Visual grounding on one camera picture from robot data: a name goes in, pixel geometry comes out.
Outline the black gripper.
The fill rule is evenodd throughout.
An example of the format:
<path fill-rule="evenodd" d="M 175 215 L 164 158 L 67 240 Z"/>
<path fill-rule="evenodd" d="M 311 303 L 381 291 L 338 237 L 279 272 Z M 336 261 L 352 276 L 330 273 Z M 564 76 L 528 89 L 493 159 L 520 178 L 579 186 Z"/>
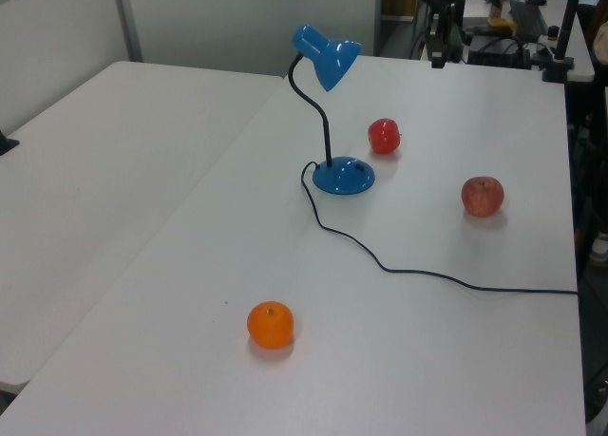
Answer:
<path fill-rule="evenodd" d="M 427 59 L 431 61 L 432 68 L 443 68 L 446 61 L 462 60 L 464 43 L 460 27 L 452 26 L 450 30 L 432 30 L 428 27 L 424 37 Z"/>

